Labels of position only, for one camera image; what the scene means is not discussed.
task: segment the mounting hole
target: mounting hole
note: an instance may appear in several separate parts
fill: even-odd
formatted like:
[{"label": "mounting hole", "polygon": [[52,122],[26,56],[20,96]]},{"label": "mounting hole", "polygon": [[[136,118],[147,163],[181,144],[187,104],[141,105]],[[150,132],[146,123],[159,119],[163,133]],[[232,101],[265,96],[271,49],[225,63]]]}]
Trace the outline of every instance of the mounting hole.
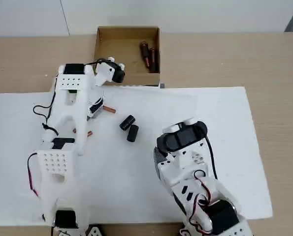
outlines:
[{"label": "mounting hole", "polygon": [[52,174],[52,178],[56,183],[63,183],[65,181],[65,177],[61,174]]}]

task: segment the white wall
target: white wall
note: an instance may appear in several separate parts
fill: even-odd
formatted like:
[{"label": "white wall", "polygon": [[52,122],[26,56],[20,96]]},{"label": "white wall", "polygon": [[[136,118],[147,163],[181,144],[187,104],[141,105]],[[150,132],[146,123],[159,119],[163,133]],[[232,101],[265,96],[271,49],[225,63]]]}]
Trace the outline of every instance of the white wall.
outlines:
[{"label": "white wall", "polygon": [[158,25],[163,32],[284,31],[293,0],[62,0],[72,34],[101,25]]},{"label": "white wall", "polygon": [[61,1],[63,9],[60,0],[0,0],[0,36],[68,35],[68,29],[90,34],[103,25],[156,25],[163,32],[272,32],[284,31],[293,15],[293,0]]},{"label": "white wall", "polygon": [[0,36],[68,35],[60,0],[0,0]]}]

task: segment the red wire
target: red wire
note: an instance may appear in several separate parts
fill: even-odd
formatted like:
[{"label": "red wire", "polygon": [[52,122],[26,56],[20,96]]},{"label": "red wire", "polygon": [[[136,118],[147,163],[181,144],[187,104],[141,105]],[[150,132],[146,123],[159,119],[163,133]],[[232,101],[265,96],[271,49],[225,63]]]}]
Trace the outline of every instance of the red wire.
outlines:
[{"label": "red wire", "polygon": [[36,152],[34,152],[33,154],[31,154],[29,157],[28,157],[28,160],[27,160],[27,169],[28,169],[28,178],[29,178],[29,186],[30,186],[30,189],[32,192],[34,192],[36,194],[37,197],[39,197],[37,191],[35,190],[35,188],[33,187],[33,177],[32,177],[32,173],[30,171],[30,167],[29,167],[29,160],[32,156],[34,155],[37,155]]},{"label": "red wire", "polygon": [[202,180],[200,180],[199,178],[197,178],[195,176],[195,172],[194,172],[194,177],[195,177],[196,180],[199,180],[201,182],[202,187],[205,189],[205,191],[207,193],[207,199],[208,199],[208,205],[209,205],[210,202],[211,202],[211,199],[212,199],[212,194],[211,194],[210,190],[207,188],[207,186],[202,182]]},{"label": "red wire", "polygon": [[192,214],[191,216],[189,217],[189,223],[195,227],[195,230],[197,232],[199,232],[200,234],[203,234],[203,235],[211,235],[211,232],[207,232],[207,231],[204,231],[204,230],[201,230],[202,227],[199,223],[192,223],[191,220],[192,220],[192,217],[193,215],[195,214],[195,211],[196,211],[196,205],[197,205],[197,198],[198,198],[199,194],[197,194],[195,196],[195,200],[194,200],[194,205],[193,205],[193,208],[192,208]]}]

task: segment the black wire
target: black wire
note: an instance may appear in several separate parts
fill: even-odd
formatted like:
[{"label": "black wire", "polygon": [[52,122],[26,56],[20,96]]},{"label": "black wire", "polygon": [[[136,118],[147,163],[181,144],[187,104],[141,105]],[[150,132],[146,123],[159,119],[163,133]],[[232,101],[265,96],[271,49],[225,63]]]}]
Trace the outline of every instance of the black wire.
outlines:
[{"label": "black wire", "polygon": [[217,179],[213,150],[212,150],[212,147],[211,147],[211,144],[210,144],[210,141],[209,141],[209,138],[207,137],[207,135],[205,135],[205,140],[206,140],[206,143],[207,143],[207,145],[209,147],[209,150],[210,150],[210,156],[211,156],[211,162],[212,162],[212,169],[213,169],[214,178]]},{"label": "black wire", "polygon": [[32,154],[28,157],[28,159],[27,159],[28,179],[29,179],[30,190],[31,190],[32,192],[34,192],[34,193],[36,194],[37,197],[39,197],[37,191],[36,191],[35,188],[33,187],[33,177],[32,177],[32,173],[31,173],[31,171],[30,171],[30,167],[29,167],[29,161],[30,161],[30,158],[31,158],[32,156],[34,156],[34,155],[37,155],[37,152],[32,153]]},{"label": "black wire", "polygon": [[98,60],[95,60],[95,61],[93,61],[93,62],[90,62],[90,63],[86,63],[85,65],[94,65],[94,64],[101,64],[102,62],[107,62],[108,60],[106,60],[106,59],[102,59],[102,58],[100,58],[100,59],[98,59]]},{"label": "black wire", "polygon": [[[50,103],[50,105],[47,106],[47,107],[45,107],[45,106],[41,106],[41,105],[35,105],[35,106],[33,107],[33,113],[35,113],[35,114],[38,115],[38,116],[42,116],[42,117],[44,117],[45,120],[46,120],[46,124],[48,123],[48,118],[49,118],[50,115],[51,115],[51,108],[52,108],[52,105],[53,105],[53,102],[54,102],[54,98],[56,97],[56,91],[55,91],[55,90],[56,90],[56,86],[57,86],[57,80],[58,80],[58,75],[56,75],[56,81],[55,81],[55,84],[54,84],[54,93],[53,93],[53,96],[52,96],[52,99],[51,99],[51,103]],[[35,109],[36,109],[37,107],[41,107],[41,108],[44,108],[44,109],[49,109],[48,116],[46,117],[45,114],[41,114],[41,113],[36,112]]]}]

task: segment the white plastic part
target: white plastic part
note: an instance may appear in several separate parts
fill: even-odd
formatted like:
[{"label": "white plastic part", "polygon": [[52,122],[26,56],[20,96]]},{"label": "white plastic part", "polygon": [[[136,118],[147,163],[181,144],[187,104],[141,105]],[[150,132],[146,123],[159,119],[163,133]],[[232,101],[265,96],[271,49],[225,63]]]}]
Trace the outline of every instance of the white plastic part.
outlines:
[{"label": "white plastic part", "polygon": [[86,228],[88,213],[79,189],[76,144],[66,143],[62,149],[41,149],[37,156],[41,170],[39,196],[46,223],[53,225],[57,210],[72,209],[78,227]]},{"label": "white plastic part", "polygon": [[115,62],[115,59],[113,57],[108,57],[108,60]]},{"label": "white plastic part", "polygon": [[123,70],[123,71],[125,70],[125,65],[124,64],[119,63],[118,65],[120,66],[121,70]]},{"label": "white plastic part", "polygon": [[[196,120],[191,118],[183,121],[183,123],[185,125],[192,125],[196,123]],[[163,133],[173,133],[178,130],[179,125],[172,125],[164,129]],[[180,231],[180,234],[183,236],[201,235],[196,231],[195,227],[189,223],[194,204],[196,204],[197,207],[192,220],[199,223],[206,232],[211,232],[213,229],[212,221],[209,216],[198,205],[198,202],[194,202],[196,195],[198,195],[197,200],[199,200],[199,197],[202,197],[202,199],[208,198],[207,192],[201,183],[203,182],[211,193],[211,204],[218,200],[228,201],[232,205],[240,221],[234,227],[220,235],[252,236],[247,221],[239,215],[241,207],[236,198],[221,184],[221,182],[209,177],[208,167],[203,158],[205,154],[204,142],[199,141],[181,150],[169,153],[169,158],[158,164],[162,183],[171,195],[172,193],[175,195],[186,212],[183,220],[185,228]]]},{"label": "white plastic part", "polygon": [[163,129],[163,133],[174,133],[179,130],[179,125],[174,124],[165,129]]},{"label": "white plastic part", "polygon": [[85,231],[80,231],[80,230],[71,230],[71,229],[56,229],[59,230],[59,236],[102,236],[100,230],[98,227],[92,227],[91,230],[86,233],[87,230]]},{"label": "white plastic part", "polygon": [[[84,153],[85,142],[87,139],[87,103],[89,100],[90,77],[94,75],[91,66],[86,65],[87,74],[69,75],[58,74],[56,85],[56,97],[52,105],[51,116],[47,125],[57,128],[59,124],[64,123],[71,118],[75,123],[76,148],[79,155]],[[76,90],[76,99],[73,104],[68,104],[69,90]],[[51,142],[56,137],[55,132],[47,129],[42,136],[43,141]]]},{"label": "white plastic part", "polygon": [[97,64],[95,75],[95,86],[102,86],[106,81],[111,82],[115,69],[107,63]]},{"label": "white plastic part", "polygon": [[192,124],[195,124],[196,122],[197,122],[197,120],[194,119],[194,118],[190,118],[190,119],[187,119],[187,120],[184,120],[184,121],[183,121],[183,123],[184,123],[185,125],[192,125]]}]

